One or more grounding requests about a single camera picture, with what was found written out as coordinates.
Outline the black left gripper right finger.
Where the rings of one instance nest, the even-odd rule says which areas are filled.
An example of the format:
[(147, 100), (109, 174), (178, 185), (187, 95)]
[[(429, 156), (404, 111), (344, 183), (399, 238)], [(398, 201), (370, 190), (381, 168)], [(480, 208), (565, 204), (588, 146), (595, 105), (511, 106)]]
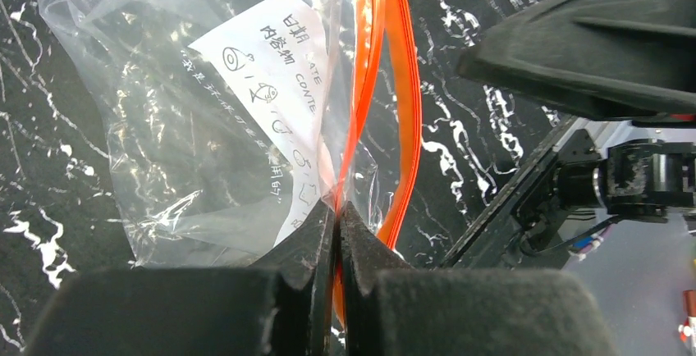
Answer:
[(596, 301), (551, 269), (416, 269), (355, 206), (339, 220), (350, 355), (614, 355)]

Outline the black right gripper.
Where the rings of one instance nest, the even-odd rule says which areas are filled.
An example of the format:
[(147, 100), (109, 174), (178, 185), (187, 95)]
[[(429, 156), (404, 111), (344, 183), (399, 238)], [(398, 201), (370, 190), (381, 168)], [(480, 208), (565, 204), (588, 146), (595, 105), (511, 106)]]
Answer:
[(623, 221), (695, 209), (695, 129), (627, 121), (695, 111), (695, 0), (545, 0), (465, 49), (459, 76), (565, 113), (445, 254), (515, 267), (598, 247)]

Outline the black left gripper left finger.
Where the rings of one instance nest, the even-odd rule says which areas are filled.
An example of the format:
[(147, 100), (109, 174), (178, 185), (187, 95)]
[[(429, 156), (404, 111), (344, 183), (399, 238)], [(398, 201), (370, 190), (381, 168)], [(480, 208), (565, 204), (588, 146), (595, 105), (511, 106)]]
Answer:
[(45, 308), (28, 355), (323, 355), (331, 323), (334, 211), (248, 267), (91, 272)]

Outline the clear zip bag orange zipper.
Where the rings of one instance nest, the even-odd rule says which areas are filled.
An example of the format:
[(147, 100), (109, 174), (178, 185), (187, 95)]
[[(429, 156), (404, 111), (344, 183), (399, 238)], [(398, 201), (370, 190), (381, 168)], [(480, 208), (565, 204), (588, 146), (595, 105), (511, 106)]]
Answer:
[(421, 137), (408, 0), (38, 4), (98, 104), (139, 264), (251, 264), (317, 203), (395, 247)]

